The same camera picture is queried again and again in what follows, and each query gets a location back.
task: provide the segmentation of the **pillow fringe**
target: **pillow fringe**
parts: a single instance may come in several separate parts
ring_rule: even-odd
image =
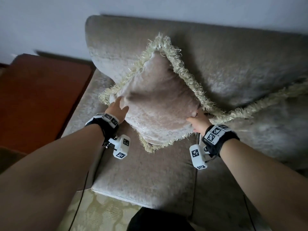
[[[295,83],[290,85],[288,88],[283,88],[276,93],[272,93],[267,97],[248,105],[245,108],[237,108],[230,112],[224,112],[220,108],[216,107],[215,103],[210,101],[205,96],[205,92],[203,91],[201,84],[198,83],[194,76],[188,72],[188,69],[184,67],[184,63],[180,59],[181,50],[171,44],[169,37],[163,37],[163,35],[159,33],[154,41],[149,40],[146,50],[141,54],[141,56],[138,57],[138,60],[134,63],[133,67],[130,68],[130,72],[122,78],[121,82],[112,86],[111,88],[107,88],[103,93],[99,95],[100,101],[109,105],[110,95],[116,94],[118,91],[120,91],[120,89],[124,87],[124,85],[129,81],[131,77],[134,76],[137,71],[142,70],[144,63],[151,58],[151,54],[154,51],[160,51],[166,55],[168,60],[172,63],[173,71],[177,73],[179,77],[185,81],[187,86],[195,93],[195,96],[200,101],[203,110],[206,110],[208,113],[215,116],[213,119],[211,119],[213,124],[225,123],[235,118],[249,118],[252,116],[252,114],[270,105],[277,104],[289,97],[297,97],[301,94],[308,93],[308,79],[306,78],[303,83]],[[155,152],[157,149],[171,146],[175,141],[184,139],[191,135],[191,133],[184,135],[179,139],[169,141],[163,145],[149,146],[148,142],[141,136],[141,134],[138,134],[140,142],[144,146],[145,150],[150,153]]]

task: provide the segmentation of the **white tracking device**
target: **white tracking device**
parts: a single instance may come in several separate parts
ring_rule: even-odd
[[[123,159],[127,156],[129,151],[129,144],[131,141],[130,137],[121,135],[116,139],[110,138],[108,141],[115,146],[113,150],[113,156],[115,158]]]
[[[205,151],[204,147],[200,146],[199,144],[195,144],[189,148],[189,151],[193,162],[192,164],[196,169],[204,169],[208,167],[205,155],[209,154],[209,152]]]

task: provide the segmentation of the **white wall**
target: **white wall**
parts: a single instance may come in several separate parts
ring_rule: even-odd
[[[0,0],[0,63],[36,50],[90,59],[84,23],[93,14],[308,34],[308,0]]]

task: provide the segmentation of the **black pants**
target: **black pants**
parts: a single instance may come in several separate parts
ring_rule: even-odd
[[[127,231],[195,231],[185,217],[142,207],[128,224]]]

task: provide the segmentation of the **wooden table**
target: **wooden table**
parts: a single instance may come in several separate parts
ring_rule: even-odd
[[[86,64],[16,57],[0,77],[0,146],[29,154],[60,138],[92,75]]]

